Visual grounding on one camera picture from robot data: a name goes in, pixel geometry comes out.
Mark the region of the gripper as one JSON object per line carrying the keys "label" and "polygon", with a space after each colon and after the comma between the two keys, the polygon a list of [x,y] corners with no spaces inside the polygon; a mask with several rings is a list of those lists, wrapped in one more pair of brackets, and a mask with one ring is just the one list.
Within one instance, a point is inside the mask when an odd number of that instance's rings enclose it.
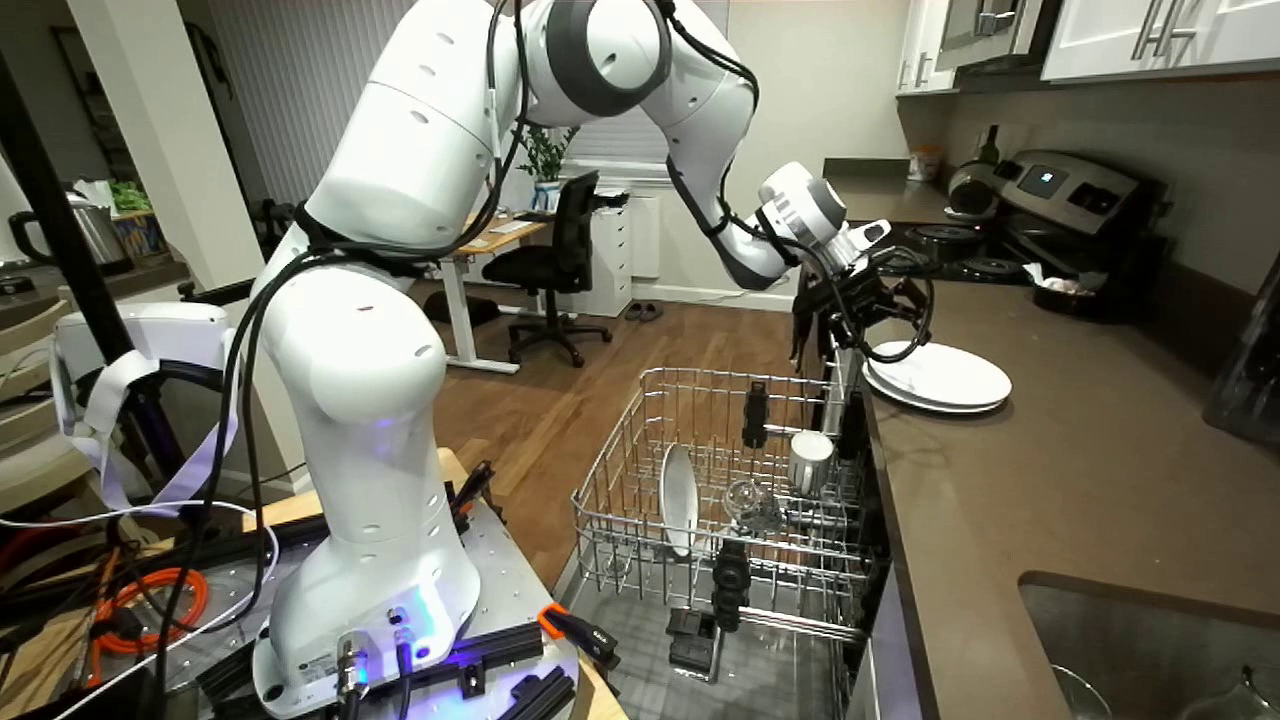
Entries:
{"label": "gripper", "polygon": [[790,361],[795,369],[815,369],[820,357],[817,315],[822,319],[822,359],[837,363],[851,347],[849,336],[864,336],[882,322],[905,322],[924,331],[933,319],[933,286],[918,272],[883,273],[874,264],[803,284],[791,314]]}

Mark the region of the white plate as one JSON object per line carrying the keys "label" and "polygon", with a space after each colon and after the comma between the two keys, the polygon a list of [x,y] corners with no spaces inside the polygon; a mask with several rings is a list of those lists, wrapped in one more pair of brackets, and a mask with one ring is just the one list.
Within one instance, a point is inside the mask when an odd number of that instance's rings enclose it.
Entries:
{"label": "white plate", "polygon": [[874,391],[931,413],[988,413],[1000,407],[1012,392],[1012,382],[1000,366],[938,342],[914,348],[899,363],[867,359],[861,369]]}
{"label": "white plate", "polygon": [[689,561],[700,519],[700,497],[686,445],[666,447],[659,474],[659,510],[671,553],[678,561]]}

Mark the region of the dishwasher rack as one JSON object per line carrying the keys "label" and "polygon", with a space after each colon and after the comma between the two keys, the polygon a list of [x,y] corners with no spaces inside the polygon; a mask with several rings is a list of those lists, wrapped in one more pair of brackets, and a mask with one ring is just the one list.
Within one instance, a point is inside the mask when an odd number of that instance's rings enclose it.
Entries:
{"label": "dishwasher rack", "polygon": [[[817,497],[787,478],[800,430],[835,443]],[[666,447],[689,447],[700,497],[692,556],[669,551],[659,510]],[[782,532],[739,537],[723,506],[740,479],[771,488]],[[654,368],[614,424],[571,497],[576,562],[614,592],[655,593],[671,607],[840,643],[868,638],[890,569],[873,423],[852,380],[803,379],[694,368]]]}

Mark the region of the dishwasher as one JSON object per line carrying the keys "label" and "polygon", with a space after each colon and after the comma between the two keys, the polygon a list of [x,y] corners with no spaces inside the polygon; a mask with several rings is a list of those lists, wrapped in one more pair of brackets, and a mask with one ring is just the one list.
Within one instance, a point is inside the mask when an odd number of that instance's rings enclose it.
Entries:
{"label": "dishwasher", "polygon": [[571,495],[568,611],[618,642],[632,720],[849,720],[890,587],[860,357],[814,375],[645,370]]}

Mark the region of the clear drinking glass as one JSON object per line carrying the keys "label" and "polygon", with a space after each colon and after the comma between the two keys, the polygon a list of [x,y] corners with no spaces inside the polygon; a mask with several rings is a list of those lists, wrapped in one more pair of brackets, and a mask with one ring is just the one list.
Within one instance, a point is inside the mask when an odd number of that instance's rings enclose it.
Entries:
{"label": "clear drinking glass", "polygon": [[730,529],[739,537],[765,538],[785,529],[785,514],[774,493],[755,480],[733,480],[724,491],[723,506]]}

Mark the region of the black bowl with tissue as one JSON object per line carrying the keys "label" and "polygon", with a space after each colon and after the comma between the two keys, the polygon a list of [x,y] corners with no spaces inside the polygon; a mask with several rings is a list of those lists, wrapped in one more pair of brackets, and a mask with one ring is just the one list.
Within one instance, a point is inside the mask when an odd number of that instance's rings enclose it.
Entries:
{"label": "black bowl with tissue", "polygon": [[1033,287],[1032,302],[1047,313],[1088,322],[1124,322],[1130,311],[1124,288],[1110,273],[1051,275],[1041,263],[1021,266]]}

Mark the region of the black office chair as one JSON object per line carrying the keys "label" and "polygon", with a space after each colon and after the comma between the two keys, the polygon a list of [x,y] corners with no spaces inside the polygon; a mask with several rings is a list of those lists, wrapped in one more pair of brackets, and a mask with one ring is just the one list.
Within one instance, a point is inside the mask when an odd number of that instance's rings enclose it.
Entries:
{"label": "black office chair", "polygon": [[548,245],[520,246],[498,255],[483,269],[484,279],[520,287],[545,301],[543,322],[508,325],[508,361],[512,364],[521,364],[524,350],[554,342],[568,352],[572,366],[581,368],[585,359],[571,340],[573,334],[599,334],[605,343],[613,341],[609,328],[571,322],[557,307],[561,295],[585,293],[593,288],[591,220],[598,181],[599,173],[593,170],[563,184]]}

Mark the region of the window blinds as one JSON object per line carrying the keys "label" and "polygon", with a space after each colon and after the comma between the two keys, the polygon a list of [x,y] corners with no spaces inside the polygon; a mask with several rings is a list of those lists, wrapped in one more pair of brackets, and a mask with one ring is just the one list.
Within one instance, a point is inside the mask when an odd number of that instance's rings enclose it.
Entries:
{"label": "window blinds", "polygon": [[568,167],[604,176],[666,176],[668,146],[659,127],[640,108],[579,128],[566,154]]}

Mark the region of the stove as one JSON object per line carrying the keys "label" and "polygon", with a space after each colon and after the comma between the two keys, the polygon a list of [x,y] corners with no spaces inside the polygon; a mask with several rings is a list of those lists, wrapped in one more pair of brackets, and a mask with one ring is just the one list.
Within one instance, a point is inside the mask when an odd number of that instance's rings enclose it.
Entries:
{"label": "stove", "polygon": [[980,246],[938,249],[911,232],[913,227],[929,224],[895,222],[886,242],[924,256],[925,264],[895,258],[882,272],[918,272],[947,281],[942,274],[947,263],[974,256],[1010,259],[1021,265],[1041,263],[1051,275],[1105,272],[1124,288],[1130,304],[1124,322],[1140,314],[1169,245],[1153,232],[1166,193],[1162,183],[1050,150],[1018,152],[1000,161],[996,176],[1001,183],[993,217],[978,222],[948,218],[942,223],[979,228],[984,234]]}

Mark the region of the range hood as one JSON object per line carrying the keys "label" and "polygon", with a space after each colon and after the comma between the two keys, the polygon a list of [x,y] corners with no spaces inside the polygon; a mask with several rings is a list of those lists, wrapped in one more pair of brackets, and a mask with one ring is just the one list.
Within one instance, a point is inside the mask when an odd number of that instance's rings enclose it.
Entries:
{"label": "range hood", "polygon": [[950,0],[937,68],[1000,73],[1043,63],[1064,0]]}

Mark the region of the black clamp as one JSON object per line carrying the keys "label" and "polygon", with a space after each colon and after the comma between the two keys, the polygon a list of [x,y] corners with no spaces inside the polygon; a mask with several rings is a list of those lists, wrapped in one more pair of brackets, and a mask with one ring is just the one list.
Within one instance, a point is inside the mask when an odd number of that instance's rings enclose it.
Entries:
{"label": "black clamp", "polygon": [[456,489],[451,480],[445,482],[445,497],[449,501],[451,516],[454,521],[467,518],[468,509],[477,498],[490,498],[490,483],[495,471],[489,460],[481,460]]}

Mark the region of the black appliance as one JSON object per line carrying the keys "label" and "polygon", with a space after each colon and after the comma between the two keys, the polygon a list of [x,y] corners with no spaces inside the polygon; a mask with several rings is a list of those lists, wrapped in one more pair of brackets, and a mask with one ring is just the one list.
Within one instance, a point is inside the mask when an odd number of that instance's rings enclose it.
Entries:
{"label": "black appliance", "polygon": [[1240,439],[1280,450],[1280,254],[1202,418]]}

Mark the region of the sink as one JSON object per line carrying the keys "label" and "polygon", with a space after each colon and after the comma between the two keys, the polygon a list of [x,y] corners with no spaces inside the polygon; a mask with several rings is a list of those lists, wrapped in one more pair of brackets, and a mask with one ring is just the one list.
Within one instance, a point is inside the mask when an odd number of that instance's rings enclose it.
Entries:
{"label": "sink", "polygon": [[1175,720],[1244,689],[1280,720],[1280,616],[1083,582],[1025,579],[1018,593],[1048,665],[1094,691],[1114,720]]}

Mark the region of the beige chair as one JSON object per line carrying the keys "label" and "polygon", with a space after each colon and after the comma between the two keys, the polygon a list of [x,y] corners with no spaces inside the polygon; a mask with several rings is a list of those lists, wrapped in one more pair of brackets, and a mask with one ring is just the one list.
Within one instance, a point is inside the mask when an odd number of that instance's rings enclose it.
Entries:
{"label": "beige chair", "polygon": [[84,491],[88,461],[61,436],[47,387],[47,360],[64,299],[0,329],[0,516],[58,505]]}

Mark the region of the white wall cabinet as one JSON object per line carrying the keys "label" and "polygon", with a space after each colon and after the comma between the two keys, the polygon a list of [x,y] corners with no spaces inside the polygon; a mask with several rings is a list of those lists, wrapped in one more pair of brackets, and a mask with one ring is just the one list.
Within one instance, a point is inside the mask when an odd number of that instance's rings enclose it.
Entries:
{"label": "white wall cabinet", "polygon": [[1280,72],[1280,0],[1064,0],[1050,83]]}
{"label": "white wall cabinet", "polygon": [[955,69],[936,65],[950,0],[909,0],[896,95],[955,94]]}

